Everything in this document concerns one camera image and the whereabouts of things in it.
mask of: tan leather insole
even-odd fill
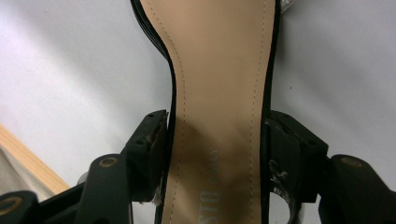
[[[142,0],[177,81],[163,223],[261,223],[260,125],[274,0]]]

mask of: white surface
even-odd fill
[[[284,14],[273,109],[396,189],[396,2],[357,4],[299,0]],[[170,99],[167,62],[127,0],[0,1],[0,122],[68,184]],[[316,209],[306,207],[304,223],[319,223]]]

